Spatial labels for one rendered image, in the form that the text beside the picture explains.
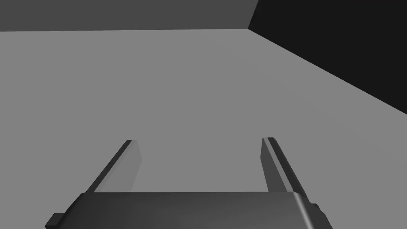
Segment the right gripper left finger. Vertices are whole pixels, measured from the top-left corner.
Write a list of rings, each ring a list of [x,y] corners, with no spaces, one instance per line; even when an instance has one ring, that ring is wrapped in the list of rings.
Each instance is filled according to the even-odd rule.
[[[127,140],[86,192],[131,192],[142,155],[136,140]]]

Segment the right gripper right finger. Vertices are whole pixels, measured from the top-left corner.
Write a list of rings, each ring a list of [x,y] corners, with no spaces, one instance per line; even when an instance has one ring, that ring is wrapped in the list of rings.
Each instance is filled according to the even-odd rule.
[[[269,192],[304,193],[301,183],[275,138],[262,138],[260,161]]]

